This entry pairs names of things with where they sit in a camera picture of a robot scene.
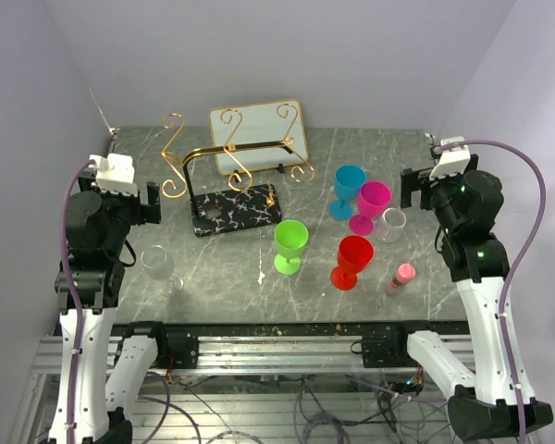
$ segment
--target gray wall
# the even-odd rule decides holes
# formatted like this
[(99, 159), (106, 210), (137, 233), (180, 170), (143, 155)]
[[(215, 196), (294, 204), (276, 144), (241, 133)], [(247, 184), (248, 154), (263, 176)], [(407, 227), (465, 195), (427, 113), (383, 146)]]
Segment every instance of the gray wall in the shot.
[[(543, 171), (547, 213), (514, 278), (512, 309), (536, 394), (555, 413), (555, 0), (518, 0), (441, 133), (510, 143)], [(537, 212), (537, 181), (517, 157), (491, 147), (477, 151), (482, 168), (503, 182), (494, 231), (513, 259)], [(555, 425), (545, 436), (555, 443)]]
[(308, 126), (434, 128), (514, 0), (47, 0), (109, 122), (207, 125), (299, 98)]
[(41, 0), (0, 0), (0, 443), (56, 321), (62, 192), (108, 130)]

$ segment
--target green goblet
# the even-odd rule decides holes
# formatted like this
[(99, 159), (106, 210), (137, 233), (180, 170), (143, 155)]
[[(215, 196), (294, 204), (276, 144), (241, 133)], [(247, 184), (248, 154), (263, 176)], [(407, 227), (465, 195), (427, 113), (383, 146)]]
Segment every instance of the green goblet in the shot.
[(308, 229), (298, 220), (280, 222), (274, 232), (278, 255), (274, 260), (276, 270), (283, 275), (293, 275), (300, 268), (300, 255), (308, 241)]

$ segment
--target marble table surface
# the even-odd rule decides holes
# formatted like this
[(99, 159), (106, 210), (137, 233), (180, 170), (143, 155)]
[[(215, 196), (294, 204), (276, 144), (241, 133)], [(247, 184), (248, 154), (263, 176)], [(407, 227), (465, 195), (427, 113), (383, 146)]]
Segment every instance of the marble table surface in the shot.
[[(112, 143), (112, 151), (129, 154), (136, 163), (136, 182), (162, 184), (172, 171), (160, 152), (172, 136), (162, 127), (124, 127)], [(464, 319), (465, 313), (450, 273), (434, 250), (437, 223), (422, 211), (418, 195), (406, 210), (407, 226), (394, 243), (381, 242), (376, 234), (372, 263), (359, 275), (351, 291), (333, 287), (329, 274), (337, 264), (341, 239), (352, 234), (346, 221), (333, 219), (328, 205), (335, 171), (345, 164), (361, 166), (369, 179), (387, 183), (393, 190), (391, 205), (399, 204), (400, 171), (428, 167), (426, 137), (419, 130), (307, 129), (310, 160), (316, 177), (297, 183), (276, 170), (253, 173), (254, 184), (269, 179), (276, 187), (284, 218), (302, 221), (310, 239), (302, 255), (301, 270), (284, 276), (274, 268), (275, 226), (251, 228), (197, 238), (191, 225), (189, 194), (180, 199), (161, 196), (161, 225), (134, 227), (129, 240), (140, 256), (144, 248), (159, 244), (172, 255), (183, 290), (168, 296), (161, 283), (144, 273), (140, 259), (127, 270), (120, 293), (117, 322), (161, 320), (165, 322), (295, 322), (366, 321), (402, 319)], [(210, 146), (208, 128), (188, 127), (172, 150), (181, 157), (194, 148)], [(227, 178), (216, 169), (213, 156), (190, 163), (195, 194), (228, 188)], [(384, 288), (396, 267), (412, 263), (417, 277), (400, 295), (391, 297)]]

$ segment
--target bottle with pink cap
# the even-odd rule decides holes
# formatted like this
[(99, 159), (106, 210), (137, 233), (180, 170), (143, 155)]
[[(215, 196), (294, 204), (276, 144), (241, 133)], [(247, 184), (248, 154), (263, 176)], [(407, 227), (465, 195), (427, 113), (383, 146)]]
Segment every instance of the bottle with pink cap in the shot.
[(392, 279), (388, 282), (386, 291), (388, 294), (399, 294), (409, 282), (415, 278), (415, 268), (411, 264), (402, 264), (397, 268)]

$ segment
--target white tray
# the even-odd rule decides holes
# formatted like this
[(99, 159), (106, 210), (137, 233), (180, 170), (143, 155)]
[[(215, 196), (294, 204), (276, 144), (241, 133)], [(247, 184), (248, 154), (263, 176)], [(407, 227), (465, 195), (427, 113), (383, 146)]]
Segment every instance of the white tray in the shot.
[[(286, 110), (289, 114), (286, 118), (280, 118), (277, 110), (281, 104), (292, 104), (298, 108), (299, 115), (290, 131), (290, 136), (295, 139), (291, 145), (293, 150), (305, 160), (308, 160), (308, 148), (306, 146), (306, 134), (304, 133), (304, 123), (302, 120), (302, 107), (300, 102), (295, 99), (278, 100), (264, 104), (226, 106), (210, 111), (210, 129), (214, 145), (222, 145), (234, 130), (239, 121), (235, 113), (226, 113), (225, 119), (232, 116), (230, 125), (222, 123), (220, 114), (225, 109), (238, 109), (242, 113), (242, 124), (232, 137), (230, 143), (255, 143), (282, 141), (286, 135), (286, 130), (294, 118), (295, 111), (291, 107), (283, 107), (282, 113)], [(284, 167), (301, 164), (301, 160), (295, 154), (288, 154), (282, 148), (265, 148), (253, 150), (247, 153), (234, 154), (239, 161), (249, 169), (249, 171), (259, 171), (262, 169), (277, 168), (279, 164)], [(216, 164), (218, 171), (222, 175), (229, 175), (235, 170), (242, 172), (241, 168), (227, 154), (217, 154)]]

